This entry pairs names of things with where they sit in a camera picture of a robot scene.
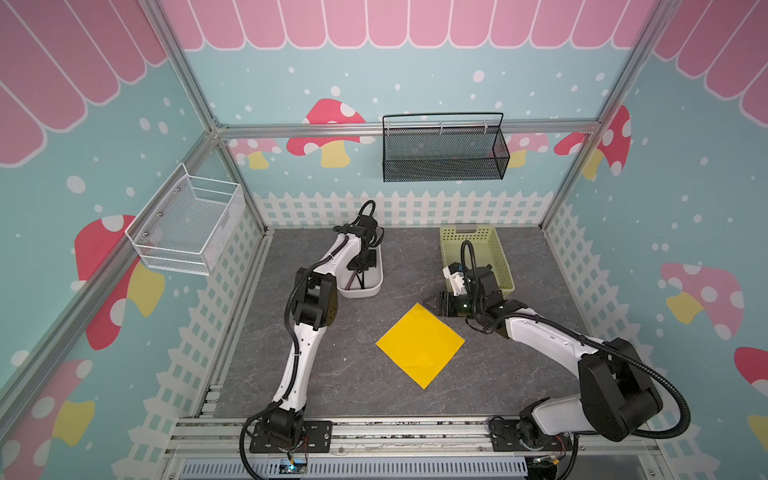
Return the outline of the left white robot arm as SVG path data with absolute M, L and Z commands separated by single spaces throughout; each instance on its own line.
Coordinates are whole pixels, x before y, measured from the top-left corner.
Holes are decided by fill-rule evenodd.
M 260 417 L 262 429 L 287 448 L 303 439 L 307 389 L 320 342 L 339 310 L 339 298 L 377 295 L 383 285 L 384 229 L 371 214 L 333 228 L 336 238 L 315 263 L 297 271 L 284 309 L 291 349 L 279 387 Z

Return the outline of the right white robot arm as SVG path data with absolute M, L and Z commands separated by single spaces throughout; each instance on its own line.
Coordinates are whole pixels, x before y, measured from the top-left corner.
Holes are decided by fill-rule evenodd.
M 540 316 L 526 304 L 503 297 L 488 266 L 471 269 L 457 262 L 442 271 L 448 288 L 427 299 L 429 312 L 462 318 L 475 331 L 524 344 L 573 374 L 578 393 L 545 397 L 519 414 L 520 443 L 537 450 L 560 434 L 598 434 L 619 442 L 663 407 L 652 377 L 637 367 L 631 343 L 583 336 Z

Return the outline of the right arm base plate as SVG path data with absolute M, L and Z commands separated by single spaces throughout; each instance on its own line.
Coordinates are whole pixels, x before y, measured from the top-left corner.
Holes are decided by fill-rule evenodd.
M 555 452 L 572 450 L 569 435 L 547 436 L 531 421 L 494 416 L 489 419 L 488 431 L 494 452 Z

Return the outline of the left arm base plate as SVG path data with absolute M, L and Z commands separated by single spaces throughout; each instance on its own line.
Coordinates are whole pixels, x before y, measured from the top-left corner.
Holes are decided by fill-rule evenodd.
M 301 421 L 290 426 L 259 421 L 246 435 L 245 446 L 249 453 L 328 453 L 332 433 L 331 421 Z

